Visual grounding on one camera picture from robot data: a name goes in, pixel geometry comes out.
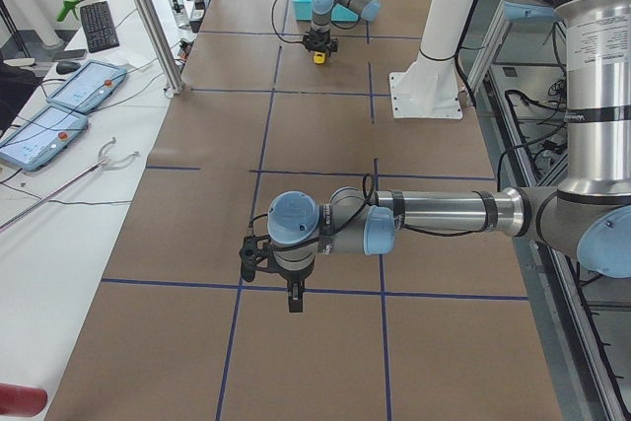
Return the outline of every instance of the red object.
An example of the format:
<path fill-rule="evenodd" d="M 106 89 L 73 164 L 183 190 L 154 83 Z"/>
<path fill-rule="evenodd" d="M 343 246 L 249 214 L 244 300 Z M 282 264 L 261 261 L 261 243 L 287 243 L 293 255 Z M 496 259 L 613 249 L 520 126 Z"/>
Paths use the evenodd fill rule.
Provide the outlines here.
<path fill-rule="evenodd" d="M 35 416 L 47 403 L 48 394 L 41 388 L 0 384 L 0 416 Z"/>

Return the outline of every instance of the black bracket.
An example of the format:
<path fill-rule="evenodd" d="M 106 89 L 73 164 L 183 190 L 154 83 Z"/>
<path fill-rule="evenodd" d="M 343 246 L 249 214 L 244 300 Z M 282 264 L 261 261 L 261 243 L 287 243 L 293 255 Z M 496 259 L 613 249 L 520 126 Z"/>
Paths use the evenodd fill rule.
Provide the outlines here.
<path fill-rule="evenodd" d="M 257 237 L 254 235 L 244 237 L 244 244 L 239 250 L 239 257 L 241 258 L 241 276 L 246 282 L 251 283 L 254 281 L 257 271 L 279 274 L 287 281 L 289 312 L 301 313 L 303 311 L 305 280 L 314 271 L 314 262 L 307 268 L 299 271 L 287 270 L 276 261 L 269 237 Z M 261 266 L 265 260 L 267 260 L 267 265 Z"/>
<path fill-rule="evenodd" d="M 331 38 L 331 32 L 316 32 L 310 29 L 303 35 L 302 43 L 307 51 L 324 53 L 326 57 L 337 52 L 337 38 Z"/>

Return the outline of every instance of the warning label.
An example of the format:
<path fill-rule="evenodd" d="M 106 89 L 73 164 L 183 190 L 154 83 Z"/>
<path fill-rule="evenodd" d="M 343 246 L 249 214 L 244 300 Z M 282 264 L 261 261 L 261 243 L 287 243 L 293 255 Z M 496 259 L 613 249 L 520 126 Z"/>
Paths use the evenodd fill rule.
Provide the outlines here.
<path fill-rule="evenodd" d="M 568 71 L 629 61 L 631 15 L 608 17 L 568 28 Z"/>

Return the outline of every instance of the blue joint cap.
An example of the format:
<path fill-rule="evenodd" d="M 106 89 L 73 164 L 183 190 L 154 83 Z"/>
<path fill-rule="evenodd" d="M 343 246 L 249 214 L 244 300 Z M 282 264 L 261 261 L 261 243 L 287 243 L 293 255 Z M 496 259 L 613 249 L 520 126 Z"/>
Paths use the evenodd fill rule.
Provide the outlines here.
<path fill-rule="evenodd" d="M 334 6 L 335 0 L 312 0 L 312 10 L 319 15 L 330 12 Z"/>
<path fill-rule="evenodd" d="M 383 255 L 394 247 L 394 215 L 387 207 L 371 206 L 364 226 L 364 253 Z"/>
<path fill-rule="evenodd" d="M 274 242 L 292 246 L 305 241 L 317 228 L 319 209 L 310 196 L 288 191 L 277 196 L 267 211 L 267 232 Z"/>
<path fill-rule="evenodd" d="M 362 19 L 366 22 L 372 22 L 377 17 L 381 7 L 382 4 L 379 0 L 371 0 L 368 5 L 364 7 L 364 10 L 362 10 Z"/>
<path fill-rule="evenodd" d="M 611 278 L 631 277 L 631 206 L 609 212 L 583 234 L 577 257 L 583 266 Z"/>
<path fill-rule="evenodd" d="M 516 4 L 515 2 L 504 2 L 504 17 L 510 22 L 519 21 L 540 21 L 540 22 L 560 22 L 552 7 L 543 5 Z"/>

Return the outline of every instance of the yellow object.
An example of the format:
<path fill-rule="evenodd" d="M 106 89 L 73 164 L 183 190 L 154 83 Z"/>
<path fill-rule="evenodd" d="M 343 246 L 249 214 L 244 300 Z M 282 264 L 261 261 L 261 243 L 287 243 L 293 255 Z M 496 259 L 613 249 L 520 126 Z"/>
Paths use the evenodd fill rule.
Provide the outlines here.
<path fill-rule="evenodd" d="M 326 61 L 326 54 L 320 53 L 318 51 L 316 51 L 314 53 L 314 63 L 315 64 L 324 64 L 325 61 Z"/>

